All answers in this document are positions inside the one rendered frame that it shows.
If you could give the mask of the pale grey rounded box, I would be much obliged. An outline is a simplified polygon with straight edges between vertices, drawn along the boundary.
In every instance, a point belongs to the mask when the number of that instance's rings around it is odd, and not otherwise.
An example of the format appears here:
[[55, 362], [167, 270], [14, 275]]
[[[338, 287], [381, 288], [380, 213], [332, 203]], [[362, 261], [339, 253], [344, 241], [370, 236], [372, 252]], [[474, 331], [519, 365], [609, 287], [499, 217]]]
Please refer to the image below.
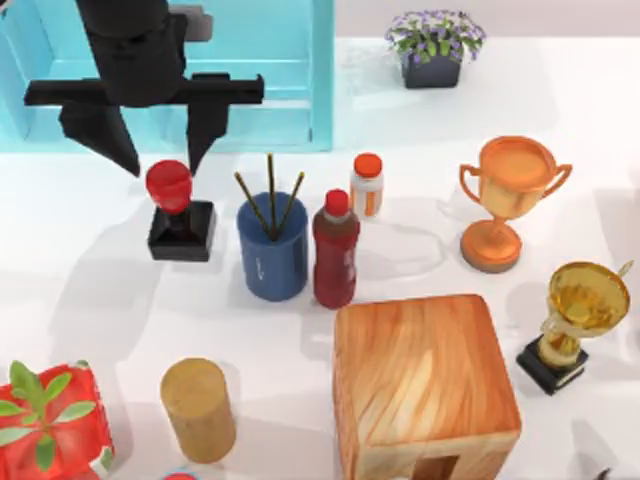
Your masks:
[[200, 5], [184, 5], [188, 25], [185, 39], [188, 42], [208, 42], [213, 35], [213, 17], [204, 11]]

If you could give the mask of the light blue rack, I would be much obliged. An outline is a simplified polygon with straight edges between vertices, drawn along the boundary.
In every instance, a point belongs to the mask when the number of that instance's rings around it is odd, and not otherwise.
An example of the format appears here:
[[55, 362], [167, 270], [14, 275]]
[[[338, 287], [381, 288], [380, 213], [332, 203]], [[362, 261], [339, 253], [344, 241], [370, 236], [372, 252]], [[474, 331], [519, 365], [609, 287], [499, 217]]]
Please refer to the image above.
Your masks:
[[[168, 0], [213, 19], [207, 42], [187, 43], [188, 74], [261, 75], [260, 105], [233, 106], [217, 152], [327, 150], [333, 134], [333, 0]], [[26, 107], [32, 79], [96, 76], [74, 0], [13, 0], [0, 16], [0, 153], [79, 152], [56, 107]]]

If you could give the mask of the brown pencil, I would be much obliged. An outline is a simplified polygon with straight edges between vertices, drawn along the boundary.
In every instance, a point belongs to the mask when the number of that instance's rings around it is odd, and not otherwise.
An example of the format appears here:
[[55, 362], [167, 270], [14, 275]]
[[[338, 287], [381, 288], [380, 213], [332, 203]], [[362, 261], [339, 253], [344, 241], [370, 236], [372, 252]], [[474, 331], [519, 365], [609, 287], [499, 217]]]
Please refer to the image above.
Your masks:
[[256, 201], [254, 200], [253, 195], [248, 190], [242, 175], [239, 172], [235, 172], [234, 173], [234, 178], [236, 179], [236, 182], [238, 183], [238, 185], [240, 186], [242, 192], [244, 193], [244, 195], [246, 197], [246, 200], [249, 203], [254, 215], [256, 216], [257, 220], [261, 224], [261, 227], [262, 227], [264, 233], [267, 235], [267, 237], [270, 240], [273, 240], [274, 239], [273, 230], [269, 226], [269, 224], [267, 223], [267, 221], [266, 221], [265, 217], [263, 216], [261, 210], [259, 209]]
[[275, 171], [274, 171], [274, 158], [273, 153], [267, 154], [267, 172], [268, 172], [268, 187], [269, 187], [269, 206], [271, 214], [270, 225], [270, 239], [272, 241], [277, 240], [277, 215], [276, 215], [276, 188], [275, 188]]
[[305, 173], [304, 172], [299, 172], [299, 174], [297, 176], [297, 179], [296, 179], [296, 182], [294, 184], [294, 188], [293, 188], [291, 194], [289, 195], [289, 198], [288, 198], [286, 207], [284, 209], [282, 218], [281, 218], [280, 223], [278, 225], [278, 228], [277, 228], [277, 231], [276, 231], [277, 232], [277, 238], [279, 238], [280, 235], [284, 231], [286, 222], [287, 222], [288, 217], [290, 215], [290, 212], [291, 212], [291, 210], [293, 208], [294, 201], [297, 199], [298, 191], [299, 191], [299, 189], [301, 187], [301, 184], [302, 184], [302, 182], [304, 180], [304, 177], [305, 177]]

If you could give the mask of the red and black stamp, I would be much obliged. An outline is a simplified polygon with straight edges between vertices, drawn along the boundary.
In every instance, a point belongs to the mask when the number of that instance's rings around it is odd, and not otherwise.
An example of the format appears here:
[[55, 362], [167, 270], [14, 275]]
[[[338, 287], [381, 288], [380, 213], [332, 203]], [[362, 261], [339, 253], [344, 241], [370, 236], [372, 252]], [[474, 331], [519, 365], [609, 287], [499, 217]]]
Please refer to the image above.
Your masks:
[[177, 160], [161, 160], [146, 174], [156, 205], [147, 245], [156, 261], [208, 262], [217, 223], [211, 201], [193, 200], [192, 176]]

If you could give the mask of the blue pen cup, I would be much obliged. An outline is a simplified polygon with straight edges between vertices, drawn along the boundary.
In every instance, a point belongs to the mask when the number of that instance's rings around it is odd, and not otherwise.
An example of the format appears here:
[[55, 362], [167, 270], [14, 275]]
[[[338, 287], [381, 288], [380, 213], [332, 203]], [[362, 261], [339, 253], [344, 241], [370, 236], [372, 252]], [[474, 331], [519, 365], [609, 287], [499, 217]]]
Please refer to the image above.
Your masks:
[[308, 215], [304, 204], [298, 199], [293, 201], [275, 241], [264, 232], [249, 203], [239, 208], [236, 226], [248, 289], [271, 302], [297, 296], [308, 279]]

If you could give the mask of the white bottle with orange cap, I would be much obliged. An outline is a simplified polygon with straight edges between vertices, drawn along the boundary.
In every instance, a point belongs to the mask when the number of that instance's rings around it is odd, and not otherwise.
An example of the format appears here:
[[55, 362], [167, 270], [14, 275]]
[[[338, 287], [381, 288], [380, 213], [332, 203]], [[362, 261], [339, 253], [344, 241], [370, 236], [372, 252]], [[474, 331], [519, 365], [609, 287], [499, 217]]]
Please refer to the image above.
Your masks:
[[350, 178], [350, 207], [360, 219], [377, 215], [384, 188], [383, 163], [371, 152], [358, 154]]

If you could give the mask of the red bottle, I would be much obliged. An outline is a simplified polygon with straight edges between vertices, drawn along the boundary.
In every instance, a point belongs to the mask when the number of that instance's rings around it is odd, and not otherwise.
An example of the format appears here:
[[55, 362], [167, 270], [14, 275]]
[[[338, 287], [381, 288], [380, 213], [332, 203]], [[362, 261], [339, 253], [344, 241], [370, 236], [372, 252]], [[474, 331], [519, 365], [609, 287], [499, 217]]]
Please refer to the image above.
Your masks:
[[313, 291], [316, 301], [329, 309], [351, 302], [356, 287], [355, 254], [360, 221], [341, 189], [329, 190], [313, 219], [316, 256]]

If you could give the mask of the purple flowers in dark pot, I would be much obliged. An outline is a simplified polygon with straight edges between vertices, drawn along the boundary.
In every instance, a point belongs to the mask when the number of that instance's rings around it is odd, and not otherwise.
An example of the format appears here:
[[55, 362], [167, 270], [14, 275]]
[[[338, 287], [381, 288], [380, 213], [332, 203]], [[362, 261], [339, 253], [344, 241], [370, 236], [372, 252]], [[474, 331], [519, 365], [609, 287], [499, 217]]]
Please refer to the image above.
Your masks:
[[486, 38], [468, 13], [448, 9], [406, 12], [385, 33], [408, 89], [456, 87], [464, 57], [476, 59]]

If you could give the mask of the tan wooden cylinder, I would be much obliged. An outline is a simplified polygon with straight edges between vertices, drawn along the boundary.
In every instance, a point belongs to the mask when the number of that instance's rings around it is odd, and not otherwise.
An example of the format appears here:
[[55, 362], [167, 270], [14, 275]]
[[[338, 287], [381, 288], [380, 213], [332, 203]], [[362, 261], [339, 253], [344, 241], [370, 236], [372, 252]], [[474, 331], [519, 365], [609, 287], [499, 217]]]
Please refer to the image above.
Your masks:
[[192, 462], [215, 463], [236, 440], [227, 383], [205, 358], [185, 358], [165, 372], [160, 397], [183, 454]]

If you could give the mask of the green plant in red pot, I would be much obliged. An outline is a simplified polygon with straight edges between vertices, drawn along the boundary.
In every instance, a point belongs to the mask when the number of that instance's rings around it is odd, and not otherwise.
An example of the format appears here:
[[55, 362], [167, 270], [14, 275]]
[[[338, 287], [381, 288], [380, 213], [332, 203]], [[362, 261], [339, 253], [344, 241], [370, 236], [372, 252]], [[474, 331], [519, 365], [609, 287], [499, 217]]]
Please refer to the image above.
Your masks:
[[11, 363], [0, 386], [0, 480], [105, 480], [114, 457], [88, 362], [41, 373]]

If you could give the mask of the orange trophy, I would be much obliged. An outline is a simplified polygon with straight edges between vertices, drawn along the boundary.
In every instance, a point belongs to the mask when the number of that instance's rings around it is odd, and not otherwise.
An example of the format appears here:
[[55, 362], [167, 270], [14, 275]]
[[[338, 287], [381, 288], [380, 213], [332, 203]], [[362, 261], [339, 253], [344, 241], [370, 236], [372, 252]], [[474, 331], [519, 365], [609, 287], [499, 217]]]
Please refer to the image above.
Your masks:
[[502, 273], [519, 260], [522, 241], [508, 225], [558, 190], [573, 171], [558, 165], [550, 150], [524, 136], [499, 136], [488, 141], [479, 164], [459, 167], [463, 192], [491, 216], [467, 227], [460, 240], [463, 258], [484, 273]]

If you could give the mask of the wooden block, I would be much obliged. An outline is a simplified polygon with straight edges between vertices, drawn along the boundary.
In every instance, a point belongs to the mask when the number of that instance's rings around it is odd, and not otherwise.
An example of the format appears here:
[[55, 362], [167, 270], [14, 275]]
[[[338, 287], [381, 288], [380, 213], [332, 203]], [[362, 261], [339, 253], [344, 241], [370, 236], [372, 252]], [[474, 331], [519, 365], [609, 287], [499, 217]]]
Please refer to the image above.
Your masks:
[[497, 480], [521, 431], [476, 294], [340, 309], [333, 403], [344, 480]]

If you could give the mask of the gold trophy with black base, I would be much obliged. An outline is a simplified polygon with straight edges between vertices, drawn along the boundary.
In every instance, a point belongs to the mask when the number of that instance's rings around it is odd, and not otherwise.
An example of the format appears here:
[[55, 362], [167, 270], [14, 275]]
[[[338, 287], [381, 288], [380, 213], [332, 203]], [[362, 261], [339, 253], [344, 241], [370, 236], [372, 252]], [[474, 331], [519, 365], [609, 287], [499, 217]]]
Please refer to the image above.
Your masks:
[[589, 355], [581, 346], [583, 339], [606, 334], [627, 315], [631, 297], [624, 276], [633, 264], [630, 260], [612, 271], [575, 261], [552, 274], [541, 334], [516, 357], [546, 394], [555, 394], [584, 372]]

